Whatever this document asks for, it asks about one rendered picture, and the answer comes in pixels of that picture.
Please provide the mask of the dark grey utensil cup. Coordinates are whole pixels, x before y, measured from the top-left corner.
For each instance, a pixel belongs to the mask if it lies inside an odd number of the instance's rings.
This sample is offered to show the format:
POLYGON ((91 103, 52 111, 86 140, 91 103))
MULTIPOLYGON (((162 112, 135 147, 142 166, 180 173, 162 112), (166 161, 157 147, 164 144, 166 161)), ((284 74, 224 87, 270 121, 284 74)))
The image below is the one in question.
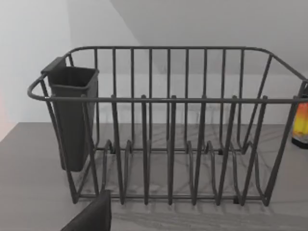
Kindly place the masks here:
MULTIPOLYGON (((97 69, 67 66, 65 59, 57 57, 41 72, 48 76, 52 96, 97 97, 99 74, 97 69)), ((73 101, 59 101, 54 104, 58 108, 62 125, 68 169, 80 172, 88 155, 82 104, 73 101)))

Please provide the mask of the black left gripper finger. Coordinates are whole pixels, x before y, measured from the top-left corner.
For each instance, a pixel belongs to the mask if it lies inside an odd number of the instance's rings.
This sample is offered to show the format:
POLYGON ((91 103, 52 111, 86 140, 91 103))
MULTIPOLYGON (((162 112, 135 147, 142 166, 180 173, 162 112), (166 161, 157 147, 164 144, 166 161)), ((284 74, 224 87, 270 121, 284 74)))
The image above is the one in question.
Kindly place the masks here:
POLYGON ((111 231, 111 192, 103 190, 60 231, 111 231))

